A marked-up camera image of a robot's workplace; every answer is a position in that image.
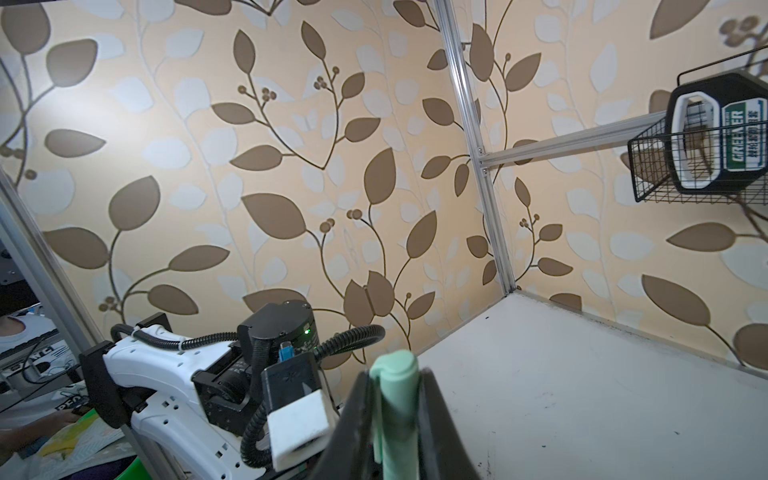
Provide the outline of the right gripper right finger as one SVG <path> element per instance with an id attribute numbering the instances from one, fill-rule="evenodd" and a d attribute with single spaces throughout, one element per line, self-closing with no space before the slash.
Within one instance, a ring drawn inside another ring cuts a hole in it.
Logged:
<path id="1" fill-rule="evenodd" d="M 430 369 L 420 371 L 417 430 L 420 479 L 479 479 Z"/>

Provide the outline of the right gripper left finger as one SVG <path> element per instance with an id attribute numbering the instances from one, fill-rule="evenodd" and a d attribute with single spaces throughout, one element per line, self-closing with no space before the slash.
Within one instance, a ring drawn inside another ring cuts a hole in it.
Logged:
<path id="1" fill-rule="evenodd" d="M 372 451 L 373 386 L 360 373 L 353 385 L 333 435 L 314 465 L 311 480 L 370 479 Z"/>

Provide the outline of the green pen cap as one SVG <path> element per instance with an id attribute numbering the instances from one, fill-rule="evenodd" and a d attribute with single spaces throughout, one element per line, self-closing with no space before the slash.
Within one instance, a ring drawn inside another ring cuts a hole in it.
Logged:
<path id="1" fill-rule="evenodd" d="M 382 355 L 369 378 L 373 382 L 374 461 L 384 479 L 417 479 L 417 358 L 409 350 Z"/>

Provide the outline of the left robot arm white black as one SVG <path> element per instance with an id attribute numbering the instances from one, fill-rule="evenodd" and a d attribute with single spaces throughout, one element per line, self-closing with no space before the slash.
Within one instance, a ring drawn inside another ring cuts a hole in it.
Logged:
<path id="1" fill-rule="evenodd" d="M 169 451 L 198 479 L 307 479 L 339 413 L 322 374 L 385 336 L 368 324 L 327 340 L 303 300 L 270 302 L 235 331 L 186 338 L 164 314 L 79 357 L 98 415 Z"/>

